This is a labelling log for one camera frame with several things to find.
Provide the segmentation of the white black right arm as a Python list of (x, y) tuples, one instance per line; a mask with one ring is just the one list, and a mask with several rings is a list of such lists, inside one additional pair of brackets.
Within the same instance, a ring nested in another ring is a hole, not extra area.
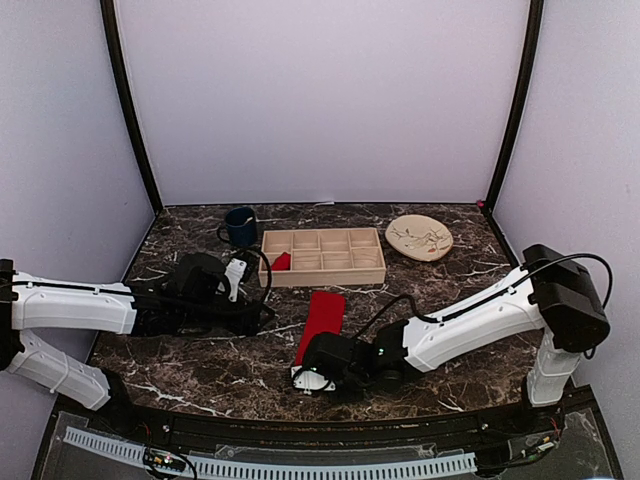
[(525, 400), (510, 413), (511, 426), (530, 434), (560, 402), (581, 356), (593, 353), (611, 331), (605, 314), (609, 298), (598, 295), (581, 263), (586, 257), (535, 244), (525, 249), (523, 265), (494, 285), (440, 311), (415, 312), (380, 329), (371, 342), (363, 340), (362, 331), (351, 337), (318, 333), (293, 368), (292, 385), (307, 394), (393, 392), (472, 350), (542, 330), (524, 380)]

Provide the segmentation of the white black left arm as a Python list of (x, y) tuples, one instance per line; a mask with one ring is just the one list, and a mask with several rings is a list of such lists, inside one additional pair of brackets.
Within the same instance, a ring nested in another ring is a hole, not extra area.
[(1, 262), (1, 368), (64, 395), (120, 436), (141, 427), (121, 378), (90, 367), (47, 344), (40, 328), (81, 329), (133, 337), (195, 336), (222, 328), (254, 336), (275, 316), (265, 295), (244, 297), (240, 285), (248, 265), (234, 258), (194, 253), (173, 271), (139, 284), (64, 283), (15, 270)]

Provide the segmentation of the plain red sock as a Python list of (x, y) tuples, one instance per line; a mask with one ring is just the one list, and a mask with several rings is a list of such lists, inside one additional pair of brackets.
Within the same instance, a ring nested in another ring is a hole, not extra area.
[(283, 252), (271, 263), (273, 271), (289, 271), (291, 269), (292, 256), (288, 252)]

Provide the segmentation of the red santa sock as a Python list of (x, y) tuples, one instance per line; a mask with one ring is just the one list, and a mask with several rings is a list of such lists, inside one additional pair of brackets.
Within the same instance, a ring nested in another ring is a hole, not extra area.
[(316, 291), (311, 295), (308, 317), (293, 363), (294, 366), (302, 365), (306, 349), (315, 335), (324, 332), (340, 333), (345, 308), (346, 299), (340, 294)]

